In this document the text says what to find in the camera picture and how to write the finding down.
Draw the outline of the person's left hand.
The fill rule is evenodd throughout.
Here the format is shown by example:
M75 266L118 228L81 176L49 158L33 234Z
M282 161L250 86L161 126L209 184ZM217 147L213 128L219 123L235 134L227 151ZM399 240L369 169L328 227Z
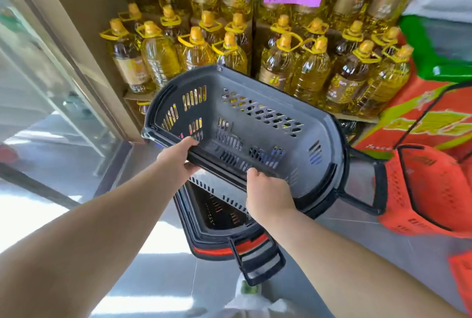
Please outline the person's left hand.
M156 159L158 172L168 186L178 190L201 168L188 161L187 157L178 157L173 153L173 146L164 149Z

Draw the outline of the person's right forearm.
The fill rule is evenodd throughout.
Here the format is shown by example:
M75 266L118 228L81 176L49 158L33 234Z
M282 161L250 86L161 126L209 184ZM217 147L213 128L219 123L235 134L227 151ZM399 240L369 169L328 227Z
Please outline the person's right forearm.
M468 318L402 269L295 209L257 221L292 256L335 318Z

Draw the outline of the grey plastic shopping basket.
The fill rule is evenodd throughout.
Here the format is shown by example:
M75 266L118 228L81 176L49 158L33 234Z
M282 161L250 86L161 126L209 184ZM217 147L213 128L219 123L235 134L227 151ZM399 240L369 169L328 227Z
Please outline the grey plastic shopping basket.
M385 165L352 148L330 113L224 66L184 72L161 89L142 136L163 147L185 137L199 142L187 159L239 191L256 168L289 185L296 208L315 217L337 199L372 216L385 212ZM346 192L351 157L372 164L369 205Z

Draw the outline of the black red-trimmed shopping basket stack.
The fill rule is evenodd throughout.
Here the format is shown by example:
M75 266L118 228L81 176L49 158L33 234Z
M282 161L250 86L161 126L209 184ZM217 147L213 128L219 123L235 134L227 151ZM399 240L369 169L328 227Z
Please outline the black red-trimmed shopping basket stack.
M195 174L174 196L191 253L205 261L234 260L250 286L279 273L286 259L248 213L246 192L210 174Z

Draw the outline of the display of cooking oil bottles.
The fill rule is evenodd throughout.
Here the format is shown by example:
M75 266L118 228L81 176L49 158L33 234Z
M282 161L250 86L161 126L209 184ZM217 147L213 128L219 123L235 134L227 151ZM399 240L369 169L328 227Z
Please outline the display of cooking oil bottles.
M332 66L364 40L373 53L397 43L411 0L322 0L320 7L263 0L138 0L100 33L128 88L148 94L177 75L220 64L334 113L363 82L343 84Z

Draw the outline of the glass door with frame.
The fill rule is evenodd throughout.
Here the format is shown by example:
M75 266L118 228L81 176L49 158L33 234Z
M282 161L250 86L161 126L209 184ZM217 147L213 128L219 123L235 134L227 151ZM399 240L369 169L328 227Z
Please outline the glass door with frame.
M0 198L66 210L115 184L134 131L60 0L0 0Z

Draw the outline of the person's right hand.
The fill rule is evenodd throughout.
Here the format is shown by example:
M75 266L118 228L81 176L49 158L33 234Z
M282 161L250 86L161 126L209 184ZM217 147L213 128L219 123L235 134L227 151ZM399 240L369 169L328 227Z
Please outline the person's right hand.
M269 231L276 221L288 213L295 212L296 207L285 180L261 173L258 190L246 191L246 208L250 216Z

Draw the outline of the red plastic basket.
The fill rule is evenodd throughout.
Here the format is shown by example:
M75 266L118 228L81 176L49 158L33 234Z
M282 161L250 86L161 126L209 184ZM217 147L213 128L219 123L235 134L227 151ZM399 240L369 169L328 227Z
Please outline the red plastic basket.
M472 249L448 258L457 290L472 316Z

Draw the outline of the person's left forearm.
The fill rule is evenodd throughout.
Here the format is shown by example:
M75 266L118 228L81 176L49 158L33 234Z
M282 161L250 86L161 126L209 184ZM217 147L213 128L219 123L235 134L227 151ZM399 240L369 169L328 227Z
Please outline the person's left forearm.
M168 205L139 194L159 184L156 161L0 254L0 318L88 318L130 266Z

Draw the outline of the red and green cardboard box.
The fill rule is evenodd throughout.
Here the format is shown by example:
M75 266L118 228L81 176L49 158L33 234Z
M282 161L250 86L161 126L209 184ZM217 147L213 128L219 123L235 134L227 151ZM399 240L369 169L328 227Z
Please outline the red and green cardboard box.
M358 117L380 118L354 145L375 158L390 158L409 125L446 87L457 84L419 77L413 51L401 32L394 53L381 61L350 106ZM472 146L472 89L445 96L405 141L431 145L452 156L465 153Z

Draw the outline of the green crate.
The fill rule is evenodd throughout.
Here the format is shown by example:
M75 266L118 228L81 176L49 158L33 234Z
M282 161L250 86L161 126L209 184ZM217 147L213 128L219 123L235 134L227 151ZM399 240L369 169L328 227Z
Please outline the green crate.
M437 82L472 81L472 23L406 15L399 26L406 43L414 48L419 77Z

